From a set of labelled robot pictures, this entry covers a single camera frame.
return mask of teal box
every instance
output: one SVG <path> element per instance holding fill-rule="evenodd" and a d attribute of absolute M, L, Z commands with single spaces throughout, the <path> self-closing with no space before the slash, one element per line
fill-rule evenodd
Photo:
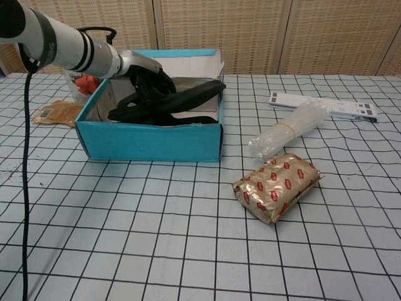
<path fill-rule="evenodd" d="M 219 78 L 223 64 L 219 50 L 138 51 L 161 62 L 174 77 Z M 107 120 L 108 111 L 124 95 L 130 84 L 113 88 L 104 80 L 77 116 L 76 131 L 91 159 L 133 161 L 218 162 L 223 138 L 223 98 L 216 98 L 216 124 L 189 124 L 171 127 L 126 124 Z"/>

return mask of grid tablecloth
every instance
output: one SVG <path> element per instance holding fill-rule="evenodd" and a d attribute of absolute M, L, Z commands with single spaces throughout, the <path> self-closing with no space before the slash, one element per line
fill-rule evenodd
<path fill-rule="evenodd" d="M 400 300 L 401 78 L 225 76 L 220 163 L 88 160 L 74 129 L 33 124 L 30 300 Z M 0 82 L 0 296 L 21 298 L 24 75 Z M 248 140 L 286 92 L 374 103 L 380 122 L 328 118 L 285 151 L 324 178 L 275 226 L 231 183 L 262 162 Z M 71 99 L 35 75 L 31 113 Z"/>

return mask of white remote control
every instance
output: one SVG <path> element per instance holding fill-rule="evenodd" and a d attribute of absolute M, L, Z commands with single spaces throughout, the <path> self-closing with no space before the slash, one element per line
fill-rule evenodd
<path fill-rule="evenodd" d="M 331 110 L 331 115 L 344 118 L 363 117 L 377 122 L 376 106 L 371 103 L 347 102 L 333 98 L 307 97 L 285 93 L 273 93 L 270 97 L 270 105 L 286 108 L 297 108 L 301 103 L 310 100 L 320 102 Z"/>

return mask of wall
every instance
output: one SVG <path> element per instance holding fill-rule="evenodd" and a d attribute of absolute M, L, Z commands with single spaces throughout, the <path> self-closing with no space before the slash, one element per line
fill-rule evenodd
<path fill-rule="evenodd" d="M 115 28 L 117 49 L 220 48 L 226 73 L 401 73 L 400 0 L 22 1 L 72 27 Z M 2 57 L 21 70 L 14 48 Z"/>

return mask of bundle of straws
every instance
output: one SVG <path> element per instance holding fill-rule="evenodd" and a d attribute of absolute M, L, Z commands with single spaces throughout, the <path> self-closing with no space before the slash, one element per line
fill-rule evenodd
<path fill-rule="evenodd" d="M 272 158 L 289 141 L 310 131 L 322 122 L 330 111 L 317 102 L 303 102 L 291 115 L 280 120 L 267 132 L 249 141 L 257 158 Z"/>

